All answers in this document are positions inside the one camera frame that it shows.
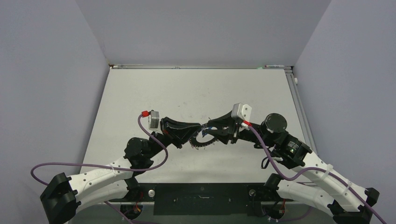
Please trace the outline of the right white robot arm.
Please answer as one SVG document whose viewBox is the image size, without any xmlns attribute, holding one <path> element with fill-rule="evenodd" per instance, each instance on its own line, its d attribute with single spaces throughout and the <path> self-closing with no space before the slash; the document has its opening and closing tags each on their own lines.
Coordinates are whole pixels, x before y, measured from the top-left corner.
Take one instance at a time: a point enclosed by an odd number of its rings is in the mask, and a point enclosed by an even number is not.
<svg viewBox="0 0 396 224">
<path fill-rule="evenodd" d="M 268 199 L 304 203 L 327 213 L 338 224 L 368 224 L 372 217 L 381 218 L 373 208 L 379 192 L 356 185 L 335 171 L 287 131 L 284 116 L 271 113 L 255 124 L 249 115 L 248 109 L 230 112 L 209 120 L 202 132 L 224 144 L 245 140 L 264 150 L 266 165 L 275 170 L 264 186 Z"/>
</svg>

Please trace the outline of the perforated metal keyring disc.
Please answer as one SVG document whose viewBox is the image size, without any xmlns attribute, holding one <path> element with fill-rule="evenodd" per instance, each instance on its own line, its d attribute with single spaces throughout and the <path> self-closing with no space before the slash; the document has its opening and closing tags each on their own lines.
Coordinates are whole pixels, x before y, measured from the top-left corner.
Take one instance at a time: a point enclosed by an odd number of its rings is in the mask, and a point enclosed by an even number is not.
<svg viewBox="0 0 396 224">
<path fill-rule="evenodd" d="M 218 140 L 216 140 L 213 136 L 206 134 L 205 137 L 202 137 L 201 132 L 203 130 L 206 130 L 207 128 L 211 128 L 211 127 L 207 127 L 207 124 L 202 124 L 200 130 L 189 139 L 189 143 L 191 145 L 192 148 L 195 149 L 200 149 L 200 148 L 205 148 L 209 145 L 213 145 L 215 142 L 217 142 Z"/>
</svg>

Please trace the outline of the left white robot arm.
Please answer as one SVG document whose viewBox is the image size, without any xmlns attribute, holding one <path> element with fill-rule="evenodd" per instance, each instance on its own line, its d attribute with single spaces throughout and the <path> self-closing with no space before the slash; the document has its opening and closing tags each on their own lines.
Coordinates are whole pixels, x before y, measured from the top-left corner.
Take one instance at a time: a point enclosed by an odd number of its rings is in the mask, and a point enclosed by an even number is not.
<svg viewBox="0 0 396 224">
<path fill-rule="evenodd" d="M 91 171 L 67 176 L 55 175 L 40 195 L 50 224 L 64 224 L 85 208 L 113 199 L 135 200 L 139 195 L 136 176 L 165 164 L 167 147 L 181 148 L 201 130 L 199 123 L 178 122 L 168 117 L 160 120 L 158 132 L 142 131 L 146 139 L 133 137 L 124 155 L 107 165 L 87 164 Z"/>
</svg>

